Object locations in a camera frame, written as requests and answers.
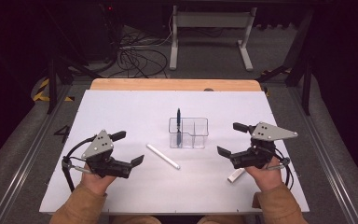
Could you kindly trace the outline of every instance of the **pen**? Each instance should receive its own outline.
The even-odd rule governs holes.
[[[162,154],[160,151],[158,151],[155,147],[152,147],[150,144],[146,145],[147,148],[152,150],[154,153],[158,154],[163,160],[167,161],[170,165],[175,167],[177,170],[180,170],[180,165],[178,165],[176,162],[172,161],[170,158],[166,157],[164,154]]]
[[[179,147],[182,143],[182,135],[180,133],[180,108],[178,108],[178,112],[176,113],[176,127],[178,129],[178,134],[176,135],[176,145]]]

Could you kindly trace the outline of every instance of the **clear plastic container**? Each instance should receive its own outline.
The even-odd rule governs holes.
[[[205,148],[208,134],[207,119],[182,118],[178,127],[177,118],[170,118],[170,147],[172,148]]]

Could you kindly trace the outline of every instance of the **white table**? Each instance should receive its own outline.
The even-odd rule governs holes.
[[[206,148],[169,147],[168,122],[176,116],[177,108],[181,109],[183,117],[208,119]],[[253,195],[258,191],[254,180],[244,174],[233,184],[229,183],[227,178],[234,168],[228,159],[217,154],[216,146],[232,153],[247,149],[250,135],[234,131],[232,123],[256,125],[259,121],[276,125],[262,91],[87,91],[62,156],[102,129],[109,133],[127,132],[126,138],[114,143],[112,156],[116,160],[130,162],[145,155],[144,162],[132,169],[130,178],[118,178],[109,187],[103,207],[105,214],[256,213],[261,210],[251,207]],[[174,169],[146,144],[159,149],[181,169]],[[283,141],[275,144],[287,156]],[[87,146],[79,148],[73,156],[80,158]],[[73,160],[73,163],[83,165],[81,161]],[[76,185],[81,173],[72,169],[71,175]],[[292,192],[301,210],[307,212],[309,207],[296,175],[294,179]],[[40,212],[54,213],[70,193],[60,159]]]

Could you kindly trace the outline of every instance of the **white marker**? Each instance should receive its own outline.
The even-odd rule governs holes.
[[[160,151],[158,151],[155,147],[152,147],[150,144],[147,144],[146,146],[150,150],[152,150],[154,153],[158,154],[163,160],[167,161],[170,165],[172,165],[176,169],[180,170],[180,165],[176,164],[176,162],[174,162],[170,158],[166,157],[164,154],[162,154]]]
[[[234,171],[234,173],[231,174],[231,176],[228,177],[228,181],[230,183],[234,183],[234,181],[240,177],[241,174],[243,174],[243,172],[245,172],[245,169],[244,168],[240,168],[240,169],[237,169]]]

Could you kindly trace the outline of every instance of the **human hand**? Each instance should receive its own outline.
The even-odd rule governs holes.
[[[84,168],[89,170],[89,166],[85,163]],[[116,179],[115,176],[106,175],[104,178],[96,174],[87,174],[83,173],[81,176],[81,183],[90,189],[92,192],[104,196],[106,193],[107,187]]]
[[[275,157],[272,158],[269,164],[266,164],[262,169],[254,166],[246,167],[246,172],[255,179],[255,183],[261,191],[274,189],[282,183],[281,169],[267,170],[267,166],[277,166],[279,160]]]

